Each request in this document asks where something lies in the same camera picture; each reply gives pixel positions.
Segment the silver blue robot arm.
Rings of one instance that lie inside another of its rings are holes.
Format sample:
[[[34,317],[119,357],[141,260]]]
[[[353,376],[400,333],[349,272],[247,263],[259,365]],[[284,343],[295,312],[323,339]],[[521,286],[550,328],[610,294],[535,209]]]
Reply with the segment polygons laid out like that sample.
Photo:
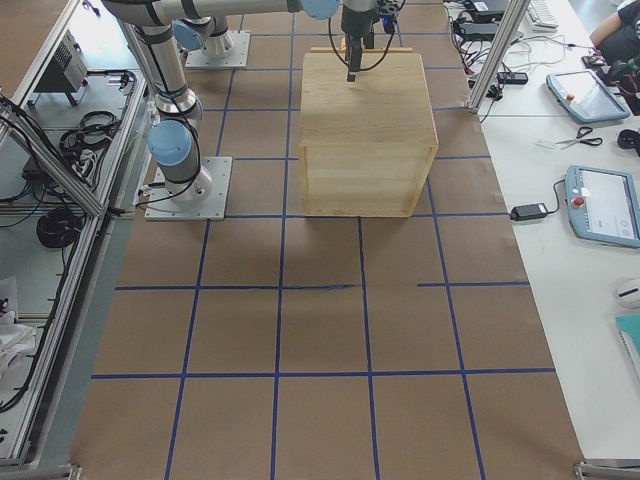
[[[105,1],[103,5],[118,21],[133,28],[139,43],[134,57],[146,63],[145,78],[156,88],[155,103],[165,117],[186,115],[197,106],[197,96],[188,87],[179,57],[175,20],[300,11],[328,20],[341,9],[347,80],[353,82],[361,71],[363,50],[372,46],[373,25],[379,19],[376,1]]]

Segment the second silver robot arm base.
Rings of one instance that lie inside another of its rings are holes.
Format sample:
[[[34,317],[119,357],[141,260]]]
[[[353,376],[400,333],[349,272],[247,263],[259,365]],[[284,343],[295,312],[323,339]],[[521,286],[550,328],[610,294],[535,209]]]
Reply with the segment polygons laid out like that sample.
[[[177,43],[188,52],[200,51],[218,59],[229,56],[234,47],[225,17],[183,18],[174,20],[172,26]]]

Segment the square robot base plate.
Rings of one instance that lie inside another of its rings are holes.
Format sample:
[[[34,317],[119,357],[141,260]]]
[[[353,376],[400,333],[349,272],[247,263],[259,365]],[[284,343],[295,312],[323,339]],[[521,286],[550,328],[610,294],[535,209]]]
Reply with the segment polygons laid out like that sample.
[[[194,183],[178,195],[185,186],[165,183],[164,175],[156,168],[154,181],[163,186],[150,192],[144,217],[148,221],[196,221],[225,218],[233,159],[203,157],[201,171]]]

